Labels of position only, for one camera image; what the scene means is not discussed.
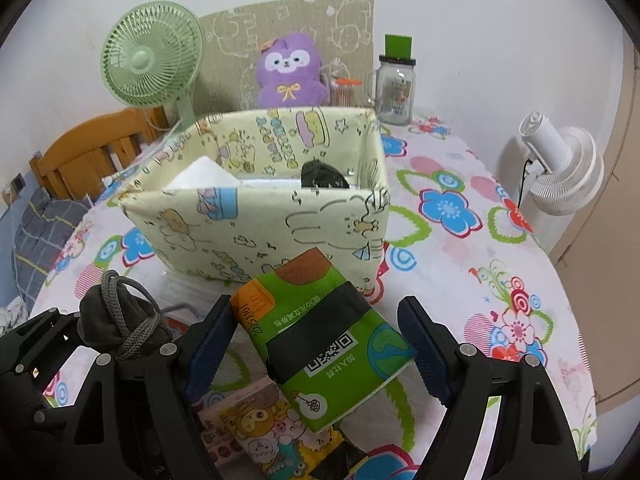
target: black cord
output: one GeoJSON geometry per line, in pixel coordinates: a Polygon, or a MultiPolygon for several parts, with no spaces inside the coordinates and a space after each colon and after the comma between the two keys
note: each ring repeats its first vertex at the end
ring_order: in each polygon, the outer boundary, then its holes
{"type": "Polygon", "coordinates": [[[520,203],[522,202],[522,191],[524,190],[524,179],[527,176],[527,168],[530,164],[533,164],[533,160],[530,158],[524,163],[524,167],[522,168],[522,181],[520,182],[520,194],[518,195],[518,209],[520,209],[520,203]]]}

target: fabric storage bin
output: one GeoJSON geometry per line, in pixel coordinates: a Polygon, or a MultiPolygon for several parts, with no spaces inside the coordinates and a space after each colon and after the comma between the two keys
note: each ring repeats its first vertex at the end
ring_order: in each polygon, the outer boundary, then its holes
{"type": "Polygon", "coordinates": [[[168,137],[118,200],[160,259],[180,272],[246,282],[317,246],[368,289],[383,258],[390,203],[378,128],[369,108],[211,114],[168,137]],[[166,188],[203,155],[241,185],[166,188]],[[351,189],[301,188],[302,165],[315,158],[338,169],[351,189]],[[265,183],[276,178],[291,184],[265,183]]]}

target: floral tablecloth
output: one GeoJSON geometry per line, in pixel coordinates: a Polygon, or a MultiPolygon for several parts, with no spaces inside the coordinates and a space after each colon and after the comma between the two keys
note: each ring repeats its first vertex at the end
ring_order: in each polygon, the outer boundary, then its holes
{"type": "MultiPolygon", "coordinates": [[[[383,126],[382,138],[392,206],[385,261],[367,300],[397,326],[398,302],[414,295],[434,321],[487,355],[507,360],[526,352],[537,355],[582,456],[596,439],[589,365],[562,285],[530,225],[482,162],[437,117],[417,116],[404,128],[383,126]]],[[[78,310],[85,291],[109,268],[142,282],[153,295],[166,281],[166,268],[153,248],[107,197],[78,226],[31,315],[52,306],[78,310]]],[[[228,294],[237,286],[219,282],[214,289],[228,294]]],[[[76,351],[46,391],[52,404],[74,402],[95,356],[88,349],[76,351]]],[[[265,373],[239,329],[201,404],[208,406],[265,373]]],[[[497,412],[498,400],[492,399],[470,479],[482,475],[497,412]]],[[[377,471],[376,479],[405,480],[414,476],[443,414],[411,366],[340,428],[375,461],[367,471],[377,471]]],[[[225,478],[261,478],[247,464],[232,463],[222,471],[225,478]]],[[[363,474],[356,472],[353,480],[364,480],[363,474]]]]}

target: wooden chair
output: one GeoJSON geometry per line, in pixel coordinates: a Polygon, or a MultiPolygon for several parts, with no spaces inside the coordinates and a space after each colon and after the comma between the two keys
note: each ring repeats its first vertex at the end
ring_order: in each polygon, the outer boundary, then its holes
{"type": "Polygon", "coordinates": [[[147,144],[167,128],[162,108],[124,110],[91,119],[69,130],[29,165],[38,183],[56,198],[97,198],[104,189],[102,177],[118,171],[110,156],[115,153],[123,168],[140,154],[137,135],[147,144]]]}

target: purple plush toy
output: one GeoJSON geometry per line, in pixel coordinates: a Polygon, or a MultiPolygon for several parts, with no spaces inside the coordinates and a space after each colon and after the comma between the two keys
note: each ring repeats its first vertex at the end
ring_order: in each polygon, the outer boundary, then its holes
{"type": "Polygon", "coordinates": [[[255,78],[260,85],[260,108],[319,106],[329,102],[329,90],[320,82],[322,60],[306,34],[278,38],[262,52],[255,78]]]}

